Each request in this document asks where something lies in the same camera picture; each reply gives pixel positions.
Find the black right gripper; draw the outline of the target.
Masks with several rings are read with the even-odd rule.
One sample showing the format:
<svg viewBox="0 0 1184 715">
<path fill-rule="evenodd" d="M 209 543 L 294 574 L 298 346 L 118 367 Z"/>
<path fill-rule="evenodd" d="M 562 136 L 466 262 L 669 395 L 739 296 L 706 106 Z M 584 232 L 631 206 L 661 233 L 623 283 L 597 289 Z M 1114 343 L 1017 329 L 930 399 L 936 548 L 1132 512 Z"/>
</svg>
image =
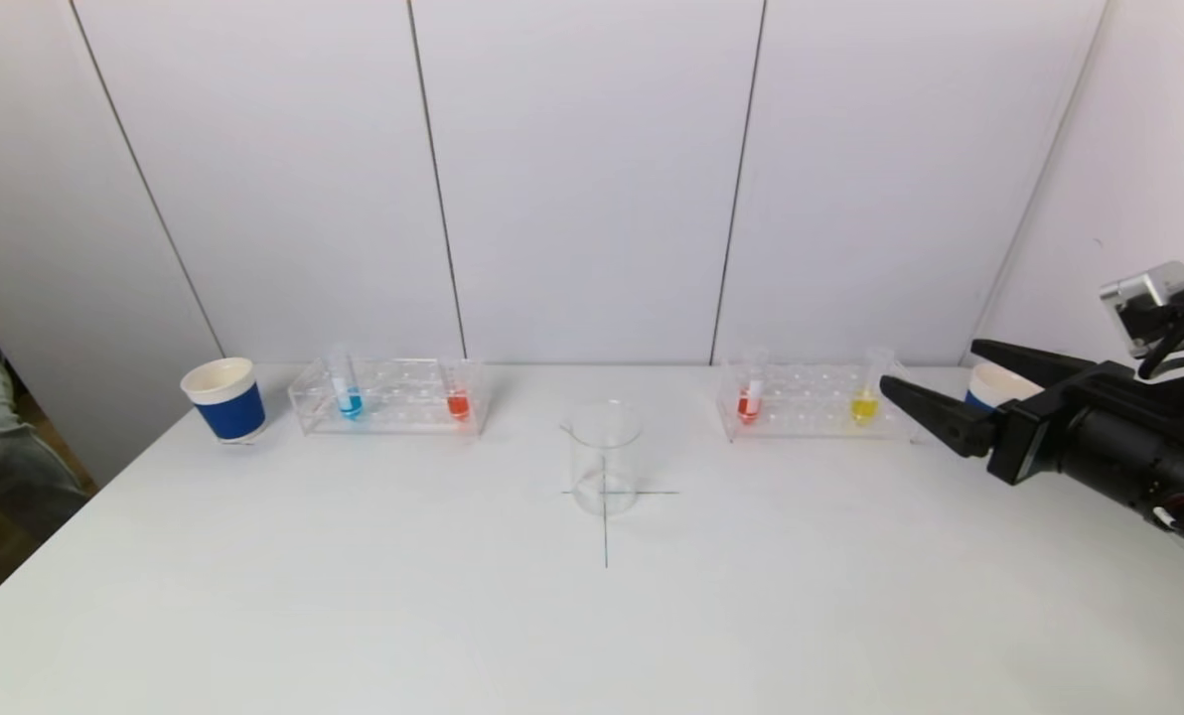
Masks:
<svg viewBox="0 0 1184 715">
<path fill-rule="evenodd" d="M 881 392 L 955 455 L 987 456 L 987 471 L 1010 485 L 1061 474 L 1119 505 L 1152 505 L 1164 492 L 1164 438 L 1138 408 L 1135 372 L 989 339 L 970 353 L 1040 392 L 993 412 L 893 375 Z"/>
</svg>

